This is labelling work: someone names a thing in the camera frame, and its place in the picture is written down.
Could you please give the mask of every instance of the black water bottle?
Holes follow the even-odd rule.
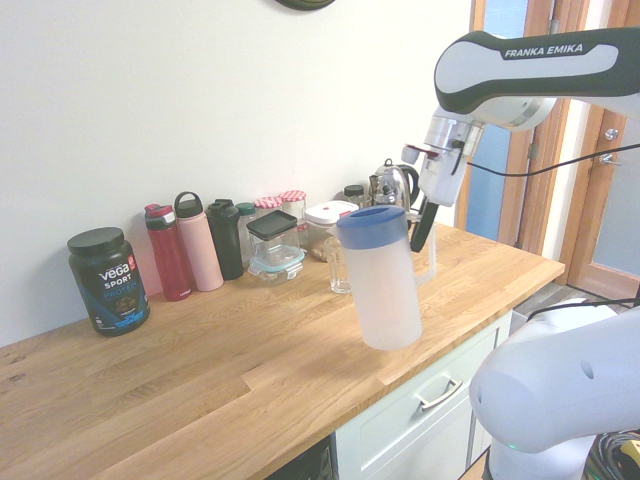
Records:
[[[235,280],[244,273],[238,236],[240,211],[230,201],[216,200],[207,208],[207,219],[216,246],[222,277]]]

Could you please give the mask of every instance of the stainless steel kettle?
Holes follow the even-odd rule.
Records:
[[[397,205],[409,211],[419,192],[418,172],[409,165],[394,165],[390,158],[369,177],[373,205]]]

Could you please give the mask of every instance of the white cabinet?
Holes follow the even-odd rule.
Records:
[[[511,312],[336,430],[339,479],[459,478],[491,441],[472,415],[469,382],[510,320]]]

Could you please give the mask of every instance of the franka emika robot arm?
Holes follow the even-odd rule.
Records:
[[[513,40],[473,32],[453,43],[435,71],[440,108],[423,145],[425,194],[411,248],[420,251],[438,205],[457,199],[484,124],[528,130],[555,98],[640,119],[640,28]],[[640,309],[608,307],[539,315],[498,347],[470,385],[480,423],[493,436],[494,480],[579,480],[594,435],[640,428]]]

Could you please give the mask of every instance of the white container lid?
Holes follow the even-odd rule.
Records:
[[[331,200],[330,202],[308,208],[305,210],[304,215],[307,221],[317,223],[318,225],[335,225],[342,217],[351,212],[355,212],[357,209],[358,205],[355,203]]]

